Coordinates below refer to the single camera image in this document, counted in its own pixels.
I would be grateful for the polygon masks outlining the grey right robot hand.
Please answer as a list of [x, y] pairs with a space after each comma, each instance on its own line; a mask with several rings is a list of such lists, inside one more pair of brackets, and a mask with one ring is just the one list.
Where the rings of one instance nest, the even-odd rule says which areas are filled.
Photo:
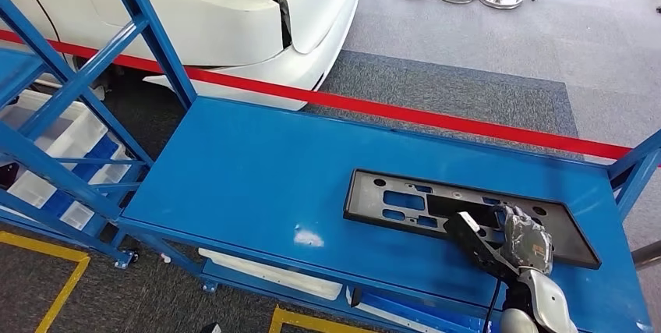
[[504, 242], [501, 256], [515, 267], [532, 267], [544, 275], [553, 268], [552, 236], [517, 206], [492, 206]]

